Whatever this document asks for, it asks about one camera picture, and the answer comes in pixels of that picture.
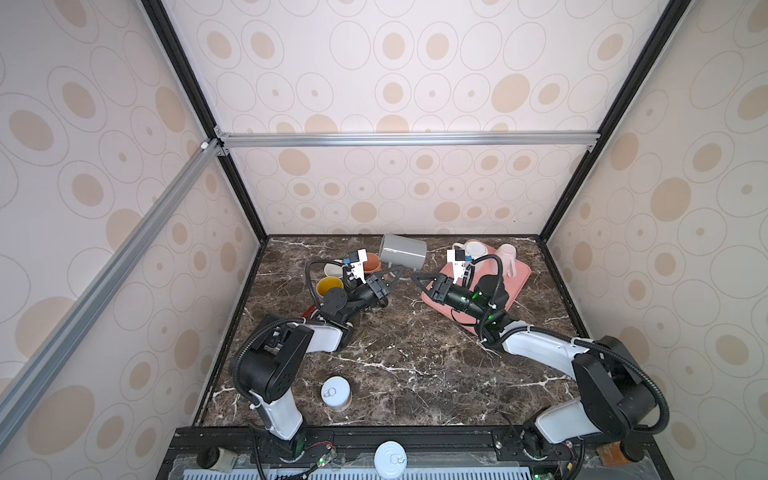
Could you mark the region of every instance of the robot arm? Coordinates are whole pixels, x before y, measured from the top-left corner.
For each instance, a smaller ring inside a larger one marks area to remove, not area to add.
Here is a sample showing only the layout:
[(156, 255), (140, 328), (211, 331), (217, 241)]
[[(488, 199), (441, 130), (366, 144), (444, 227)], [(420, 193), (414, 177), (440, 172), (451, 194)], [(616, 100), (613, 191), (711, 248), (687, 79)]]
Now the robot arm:
[[(657, 405), (657, 396), (646, 385), (652, 381), (634, 371), (639, 367), (618, 339), (570, 339), (514, 321), (503, 309), (488, 307), (506, 304), (498, 294), (488, 298), (442, 273), (414, 273), (412, 279), (431, 300), (475, 317), (475, 331), (491, 348), (526, 356), (576, 380), (581, 398), (542, 409), (525, 423), (521, 441), (532, 458), (544, 458), (552, 445), (576, 436), (601, 433), (608, 441), (623, 439)], [(616, 355), (606, 356), (597, 349)], [(620, 357), (634, 369), (616, 360)], [(663, 396), (660, 402), (666, 404)]]
[[(354, 257), (365, 258), (365, 250)], [(353, 263), (362, 266), (362, 262)], [(266, 315), (236, 355), (232, 365), (235, 388), (251, 401), (287, 458), (301, 454), (306, 438), (306, 422), (290, 389), (302, 359), (307, 353), (333, 353), (344, 348), (352, 337), (352, 320), (363, 310), (386, 305), (403, 271), (402, 266), (393, 266), (360, 279), (353, 270), (345, 282), (349, 288), (329, 290), (320, 308), (311, 308), (307, 318)]]

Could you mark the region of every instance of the patterned wall panel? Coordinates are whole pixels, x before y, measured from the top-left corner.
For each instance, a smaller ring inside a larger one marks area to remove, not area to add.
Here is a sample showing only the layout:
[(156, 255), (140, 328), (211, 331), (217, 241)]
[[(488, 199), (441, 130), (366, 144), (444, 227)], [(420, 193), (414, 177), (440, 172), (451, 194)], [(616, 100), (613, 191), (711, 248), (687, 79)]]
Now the patterned wall panel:
[(584, 145), (233, 149), (268, 233), (538, 233)]
[(154, 479), (256, 248), (214, 161), (0, 455), (0, 479)]
[(595, 129), (666, 3), (166, 1), (237, 133)]
[(675, 478), (766, 477), (766, 126), (768, 2), (700, 2), (550, 242), (667, 395)]
[(200, 145), (131, 0), (0, 15), (0, 392)]

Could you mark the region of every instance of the marble tabletop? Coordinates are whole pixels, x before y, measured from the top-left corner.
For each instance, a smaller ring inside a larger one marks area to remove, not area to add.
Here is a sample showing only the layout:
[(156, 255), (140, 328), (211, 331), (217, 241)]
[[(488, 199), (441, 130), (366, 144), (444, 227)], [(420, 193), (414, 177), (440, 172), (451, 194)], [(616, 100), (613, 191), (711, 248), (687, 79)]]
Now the marble tabletop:
[[(365, 247), (378, 252), (381, 237), (274, 237), (240, 318), (224, 371), (206, 405), (202, 426), (243, 425), (261, 419), (232, 387), (230, 358), (266, 313), (300, 315), (312, 304), (303, 281), (308, 257), (340, 258)], [(422, 271), (445, 265), (445, 250), (465, 237), (424, 237)], [(574, 335), (554, 281), (533, 239), (483, 237), (492, 247), (511, 243), (531, 276), (510, 313), (518, 319)], [(323, 277), (318, 266), (315, 281)], [(352, 402), (343, 412), (327, 408), (320, 386), (331, 376), (349, 380)], [(520, 356), (482, 347), (477, 337), (426, 306), (410, 279), (401, 280), (389, 306), (363, 313), (342, 351), (311, 353), (303, 360), (293, 396), (310, 425), (506, 425), (544, 406), (578, 395), (561, 372)]]

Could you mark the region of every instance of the electrical wire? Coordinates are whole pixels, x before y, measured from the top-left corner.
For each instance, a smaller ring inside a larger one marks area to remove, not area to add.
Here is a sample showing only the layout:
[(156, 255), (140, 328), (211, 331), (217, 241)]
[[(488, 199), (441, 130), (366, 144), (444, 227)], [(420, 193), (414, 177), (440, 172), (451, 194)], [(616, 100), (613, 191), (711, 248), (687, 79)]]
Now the electrical wire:
[(587, 442), (584, 439), (581, 439), (580, 445), (579, 445), (579, 454), (578, 459), (576, 462), (573, 463), (573, 469), (568, 473), (568, 477), (563, 477), (563, 480), (574, 480), (576, 476), (581, 472), (581, 467), (584, 466), (584, 457), (585, 452), (587, 450)]

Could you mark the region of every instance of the black cable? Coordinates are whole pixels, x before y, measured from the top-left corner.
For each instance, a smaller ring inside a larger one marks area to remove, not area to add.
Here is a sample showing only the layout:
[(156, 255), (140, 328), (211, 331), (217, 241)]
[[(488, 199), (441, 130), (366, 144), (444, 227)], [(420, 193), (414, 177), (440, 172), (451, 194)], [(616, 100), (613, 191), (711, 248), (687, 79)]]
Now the black cable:
[(579, 450), (580, 452), (578, 453), (578, 459), (574, 463), (573, 469), (568, 474), (568, 477), (567, 478), (564, 477), (563, 480), (574, 480), (574, 478), (576, 478), (576, 475), (578, 475), (579, 472), (581, 472), (581, 467), (584, 465), (584, 457), (586, 456), (585, 452), (587, 450), (586, 440), (581, 439), (581, 446)]
[(261, 480), (266, 480), (266, 475), (264, 475), (264, 467), (261, 465), (261, 458), (259, 458), (259, 439), (256, 437), (256, 426), (248, 422), (248, 426), (250, 427), (250, 436), (253, 439), (253, 454), (256, 456), (256, 470), (259, 472), (259, 478)]
[(662, 431), (667, 427), (670, 421), (670, 407), (669, 407), (669, 404), (667, 403), (667, 399), (664, 398), (664, 394), (661, 392), (661, 389), (658, 387), (658, 385), (656, 385), (656, 382), (654, 382), (651, 379), (651, 377), (649, 377), (648, 374), (646, 374), (646, 372), (643, 371), (643, 369), (637, 366), (635, 362), (632, 362), (627, 357), (621, 355), (620, 353), (616, 353), (614, 350), (611, 350), (606, 346), (598, 345), (597, 343), (593, 343), (593, 342), (585, 342), (584, 340), (581, 340), (581, 339), (571, 338), (568, 335), (563, 335), (562, 333), (553, 332), (552, 330), (542, 329), (537, 326), (519, 326), (519, 327), (510, 329), (508, 332), (502, 335), (501, 338), (499, 338), (495, 342), (488, 343), (486, 345), (486, 348), (494, 349), (497, 346), (500, 346), (510, 336), (513, 336), (516, 333), (528, 332), (528, 331), (536, 332), (536, 333), (544, 333), (545, 335), (553, 336), (554, 338), (563, 340), (564, 342), (573, 343), (574, 345), (583, 346), (586, 349), (594, 350), (595, 352), (602, 353), (604, 356), (610, 356), (612, 359), (621, 363), (627, 369), (636, 373), (637, 376), (641, 378), (643, 384), (648, 388), (648, 390), (650, 390), (651, 395), (654, 396), (654, 399), (656, 400), (656, 404), (659, 405), (659, 419), (656, 421), (654, 425), (650, 427), (635, 427), (632, 429), (632, 431), (656, 435), (658, 433), (662, 433)]

